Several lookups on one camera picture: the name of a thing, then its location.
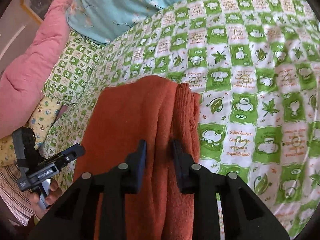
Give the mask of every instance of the plaid fabric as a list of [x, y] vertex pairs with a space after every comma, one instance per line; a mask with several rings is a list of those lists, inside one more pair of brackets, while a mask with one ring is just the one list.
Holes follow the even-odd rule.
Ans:
[[0, 168], [0, 196], [9, 207], [13, 215], [22, 225], [27, 225], [33, 215], [28, 192], [21, 192], [17, 180], [21, 173], [16, 165]]

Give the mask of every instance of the black clamp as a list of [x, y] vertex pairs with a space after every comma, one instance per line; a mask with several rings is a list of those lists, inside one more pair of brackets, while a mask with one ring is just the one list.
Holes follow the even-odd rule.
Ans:
[[173, 142], [177, 184], [183, 194], [195, 195], [192, 240], [220, 239], [217, 205], [221, 200], [225, 240], [289, 240], [272, 212], [234, 172], [211, 173]]
[[36, 136], [32, 129], [21, 127], [15, 130], [12, 140], [21, 172], [17, 181], [18, 187], [22, 192], [31, 189], [38, 193], [39, 205], [46, 209], [49, 205], [44, 199], [49, 194], [50, 178], [58, 174], [68, 163], [84, 155], [84, 147], [75, 144], [49, 159], [44, 159], [39, 151], [35, 150]]
[[[137, 194], [146, 164], [147, 143], [139, 142], [136, 152], [109, 172], [93, 176], [85, 172], [56, 201], [29, 240], [93, 239], [99, 197], [102, 196], [99, 239], [126, 239], [124, 194]], [[54, 234], [48, 234], [56, 228]]]

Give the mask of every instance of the yellow patterned pillow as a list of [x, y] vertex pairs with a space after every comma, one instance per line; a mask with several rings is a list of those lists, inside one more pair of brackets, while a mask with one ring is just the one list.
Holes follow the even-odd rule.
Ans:
[[[47, 137], [62, 104], [56, 99], [44, 97], [33, 111], [26, 127], [30, 127], [36, 135], [37, 150]], [[13, 149], [12, 136], [0, 139], [0, 167], [14, 164], [16, 155]]]

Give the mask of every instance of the green patterned pillowcase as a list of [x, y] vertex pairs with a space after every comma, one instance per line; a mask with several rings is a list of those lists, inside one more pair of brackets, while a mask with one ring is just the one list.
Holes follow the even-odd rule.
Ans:
[[42, 93], [59, 99], [65, 105], [78, 103], [104, 47], [71, 31]]

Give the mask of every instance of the hand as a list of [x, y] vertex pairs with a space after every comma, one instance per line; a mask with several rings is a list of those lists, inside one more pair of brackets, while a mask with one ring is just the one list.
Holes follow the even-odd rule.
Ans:
[[[48, 205], [52, 205], [59, 197], [61, 197], [61, 195], [62, 195], [62, 190], [61, 188], [59, 188], [57, 181], [55, 179], [51, 179], [50, 192], [49, 192], [49, 195], [45, 198], [45, 201], [47, 202]], [[50, 207], [45, 210], [40, 208], [38, 204], [40, 201], [40, 197], [37, 193], [30, 193], [28, 198], [31, 202], [31, 205], [33, 207], [33, 210], [36, 216], [39, 219], [43, 218], [43, 216], [48, 212]]]

